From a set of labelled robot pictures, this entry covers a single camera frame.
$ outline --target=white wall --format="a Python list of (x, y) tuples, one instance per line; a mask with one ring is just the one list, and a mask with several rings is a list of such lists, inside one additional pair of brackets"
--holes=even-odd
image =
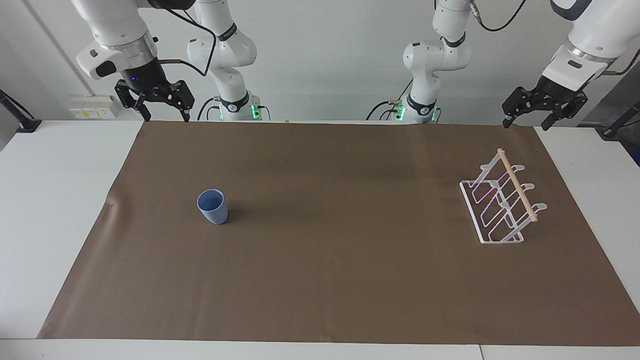
[[(91, 42), (88, 26), (68, 0), (3, 0), (7, 1), (11, 4), (3, 5), (3, 17), (33, 22), (24, 5), (20, 8), (24, 1), (33, 7), (63, 53), (57, 54), (51, 45), (40, 47), (39, 43), (16, 43), (15, 39), (0, 37), (2, 53), (6, 44), (13, 44), (9, 54), (2, 56), (25, 64), (22, 72), (31, 73), (30, 81), (14, 85), (15, 92), (27, 95), (34, 88), (59, 88), (59, 92), (43, 94), (41, 98), (56, 110), (47, 117), (66, 117), (60, 111), (67, 106), (66, 95), (87, 90), (77, 78), (77, 71), (66, 67), (63, 58), (74, 59)], [(498, 26), (519, 2), (483, 0), (479, 5), (485, 23)], [(373, 105), (397, 97), (411, 78), (402, 63), (404, 47), (417, 40), (438, 38), (431, 27), (434, 10), (430, 0), (231, 0), (230, 7), (238, 26), (259, 48), (256, 64), (241, 70), (246, 83), (278, 119), (362, 120)], [(186, 58), (188, 40), (203, 33), (162, 10), (144, 9), (141, 14), (152, 34), (160, 38), (161, 58)], [(2, 34), (7, 27), (0, 24)], [(465, 70), (441, 73), (441, 121), (499, 124), (504, 99), (517, 86), (532, 88), (536, 84), (570, 29), (571, 25), (554, 14), (546, 0), (529, 1), (516, 21), (499, 33), (488, 33), (470, 19), (467, 41), (472, 44), (473, 60)], [(36, 27), (30, 31), (38, 34)], [(41, 29), (40, 41), (46, 40), (43, 34)], [(640, 42), (634, 42), (615, 67), (624, 67), (632, 50), (639, 46)], [(38, 63), (29, 54), (51, 63)], [(204, 99), (217, 94), (211, 80), (198, 77), (184, 66), (167, 65), (165, 69), (169, 80), (188, 82), (198, 107)], [(52, 77), (51, 72), (59, 72), (59, 76)], [(15, 74), (15, 67), (0, 63), (0, 80)], [(113, 76), (94, 81), (84, 74), (81, 77), (96, 94), (112, 94), (117, 79)], [(578, 123), (619, 80), (606, 77), (587, 87), (589, 104), (579, 117), (566, 124)], [(58, 86), (56, 83), (61, 81), (63, 86)], [(36, 108), (37, 101), (30, 99), (29, 105)], [(166, 106), (153, 106), (151, 110), (156, 118), (179, 119), (178, 113)], [(521, 124), (539, 124), (545, 116), (529, 115)]]

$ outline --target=blue cup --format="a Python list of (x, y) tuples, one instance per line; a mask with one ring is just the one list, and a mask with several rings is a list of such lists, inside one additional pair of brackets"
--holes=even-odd
[(198, 209), (208, 221), (221, 225), (227, 221), (229, 212), (225, 196), (218, 189), (206, 190), (198, 196)]

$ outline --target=black mount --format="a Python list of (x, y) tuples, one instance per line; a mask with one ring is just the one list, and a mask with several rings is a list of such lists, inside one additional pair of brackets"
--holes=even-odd
[(640, 101), (635, 103), (629, 110), (627, 110), (620, 118), (618, 118), (613, 124), (605, 127), (604, 129), (597, 129), (602, 136), (607, 138), (614, 138), (618, 134), (618, 130), (623, 127), (629, 120), (640, 113)]
[(531, 91), (522, 86), (516, 88), (502, 104), (502, 110), (507, 116), (502, 125), (506, 128), (523, 114), (536, 110), (551, 111), (542, 122), (542, 129), (549, 130), (557, 121), (573, 118), (589, 101), (582, 89), (577, 92), (554, 83), (544, 76)]
[(563, 18), (569, 21), (575, 21), (584, 13), (584, 10), (587, 10), (591, 1), (592, 0), (576, 0), (569, 9), (565, 9), (558, 6), (554, 0), (551, 0), (551, 8), (556, 14)]
[(156, 9), (188, 10), (196, 0), (147, 0)]
[(40, 119), (29, 119), (24, 116), (24, 114), (15, 107), (13, 102), (10, 100), (2, 90), (0, 90), (0, 103), (18, 120), (18, 124), (20, 127), (15, 131), (16, 133), (32, 133), (36, 131), (38, 126), (42, 123)]

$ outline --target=green led light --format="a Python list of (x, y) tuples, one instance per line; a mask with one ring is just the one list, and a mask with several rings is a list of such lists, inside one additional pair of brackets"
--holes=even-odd
[(442, 114), (442, 109), (441, 108), (435, 108), (433, 110), (433, 114), (431, 115), (431, 121), (429, 121), (430, 124), (437, 124), (438, 121), (440, 120), (440, 115)]
[(258, 112), (258, 107), (256, 105), (251, 105), (251, 110), (253, 110), (253, 118), (255, 120), (260, 118), (260, 113)]
[(398, 113), (398, 116), (396, 116), (396, 119), (398, 121), (404, 120), (404, 113), (405, 112), (406, 112), (406, 109), (404, 108), (404, 106), (400, 105), (400, 112)]

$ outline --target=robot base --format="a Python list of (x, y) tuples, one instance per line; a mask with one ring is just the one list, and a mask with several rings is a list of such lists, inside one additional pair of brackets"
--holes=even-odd
[(250, 91), (249, 97), (251, 101), (244, 105), (235, 113), (229, 111), (226, 107), (220, 106), (218, 120), (220, 121), (260, 121), (262, 120), (262, 109), (260, 109), (260, 97), (253, 95)]

